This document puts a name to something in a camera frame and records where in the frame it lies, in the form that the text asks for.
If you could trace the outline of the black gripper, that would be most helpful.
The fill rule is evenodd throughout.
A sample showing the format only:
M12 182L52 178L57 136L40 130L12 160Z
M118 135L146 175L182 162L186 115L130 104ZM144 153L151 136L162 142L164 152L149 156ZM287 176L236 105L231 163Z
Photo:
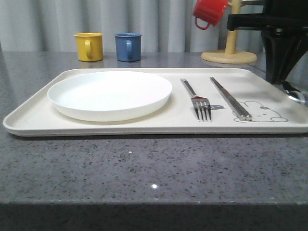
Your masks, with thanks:
M230 14L227 29L261 31L266 81L279 83L308 51L308 2L265 0L262 13Z

